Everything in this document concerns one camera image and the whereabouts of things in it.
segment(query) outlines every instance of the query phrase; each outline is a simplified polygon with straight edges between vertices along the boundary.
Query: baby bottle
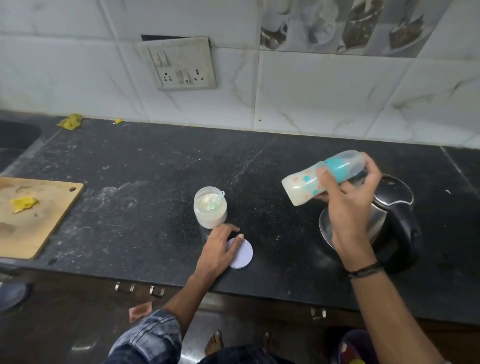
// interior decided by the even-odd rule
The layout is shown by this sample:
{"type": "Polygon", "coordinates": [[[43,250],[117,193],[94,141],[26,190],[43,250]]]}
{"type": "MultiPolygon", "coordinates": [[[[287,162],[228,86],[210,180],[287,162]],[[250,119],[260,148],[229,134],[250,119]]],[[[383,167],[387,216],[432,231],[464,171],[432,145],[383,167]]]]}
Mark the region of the baby bottle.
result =
{"type": "Polygon", "coordinates": [[[282,185],[294,206],[302,205],[325,191],[325,187],[317,178],[319,167],[327,167],[336,181],[341,183],[358,174],[365,167],[365,159],[356,150],[346,150],[301,172],[285,177],[282,179],[282,185]]]}

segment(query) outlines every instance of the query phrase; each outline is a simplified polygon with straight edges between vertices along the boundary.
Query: bare foot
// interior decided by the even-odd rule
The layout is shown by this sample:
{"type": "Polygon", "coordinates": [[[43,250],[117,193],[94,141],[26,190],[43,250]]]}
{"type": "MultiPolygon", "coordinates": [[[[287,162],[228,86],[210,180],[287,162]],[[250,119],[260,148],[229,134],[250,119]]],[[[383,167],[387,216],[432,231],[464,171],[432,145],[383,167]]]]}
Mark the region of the bare foot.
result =
{"type": "Polygon", "coordinates": [[[270,335],[268,332],[264,333],[264,350],[269,354],[278,354],[279,345],[276,337],[270,335]]]}
{"type": "Polygon", "coordinates": [[[207,346],[205,346],[205,355],[209,356],[213,353],[223,349],[222,333],[218,330],[210,340],[208,341],[207,346]]]}

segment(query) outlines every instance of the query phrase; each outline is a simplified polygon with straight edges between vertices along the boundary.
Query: metal drawer handle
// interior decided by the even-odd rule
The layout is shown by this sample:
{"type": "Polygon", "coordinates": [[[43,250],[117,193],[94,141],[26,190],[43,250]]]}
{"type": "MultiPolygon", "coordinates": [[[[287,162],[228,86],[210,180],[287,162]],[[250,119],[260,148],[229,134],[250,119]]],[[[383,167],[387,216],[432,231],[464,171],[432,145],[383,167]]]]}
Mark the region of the metal drawer handle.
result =
{"type": "Polygon", "coordinates": [[[154,293],[153,292],[154,289],[155,289],[155,286],[150,286],[150,296],[152,296],[152,297],[162,298],[163,295],[165,294],[165,289],[164,288],[161,289],[160,294],[154,293]]]}
{"type": "Polygon", "coordinates": [[[128,291],[122,291],[120,289],[120,285],[121,285],[121,282],[117,282],[117,284],[115,285],[115,292],[132,293],[133,289],[135,288],[135,283],[132,283],[128,291]]]}
{"type": "Polygon", "coordinates": [[[322,314],[320,316],[317,316],[317,313],[315,312],[315,309],[311,309],[312,313],[312,319],[313,320],[323,320],[324,318],[327,317],[327,311],[325,309],[322,309],[322,314]]]}

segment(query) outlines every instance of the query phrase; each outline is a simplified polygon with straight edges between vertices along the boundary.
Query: tiled wall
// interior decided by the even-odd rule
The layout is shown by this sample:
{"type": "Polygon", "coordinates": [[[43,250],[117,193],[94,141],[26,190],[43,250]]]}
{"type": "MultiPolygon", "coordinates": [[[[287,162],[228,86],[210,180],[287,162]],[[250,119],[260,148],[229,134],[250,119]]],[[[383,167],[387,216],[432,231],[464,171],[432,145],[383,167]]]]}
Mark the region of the tiled wall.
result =
{"type": "Polygon", "coordinates": [[[480,148],[479,0],[435,2],[414,58],[302,48],[294,21],[269,50],[266,1],[0,0],[0,109],[480,148]],[[140,34],[209,36],[217,89],[157,91],[140,34]]]}

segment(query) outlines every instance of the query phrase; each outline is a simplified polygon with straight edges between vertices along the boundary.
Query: cutting board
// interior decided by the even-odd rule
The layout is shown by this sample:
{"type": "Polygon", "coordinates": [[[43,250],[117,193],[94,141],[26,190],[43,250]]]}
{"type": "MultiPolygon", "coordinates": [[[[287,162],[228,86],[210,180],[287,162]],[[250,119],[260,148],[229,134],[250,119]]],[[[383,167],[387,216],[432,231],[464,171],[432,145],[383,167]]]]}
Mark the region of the cutting board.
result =
{"type": "Polygon", "coordinates": [[[33,259],[82,191],[83,183],[0,177],[0,256],[33,259]],[[13,213],[10,200],[38,203],[13,213]]]}

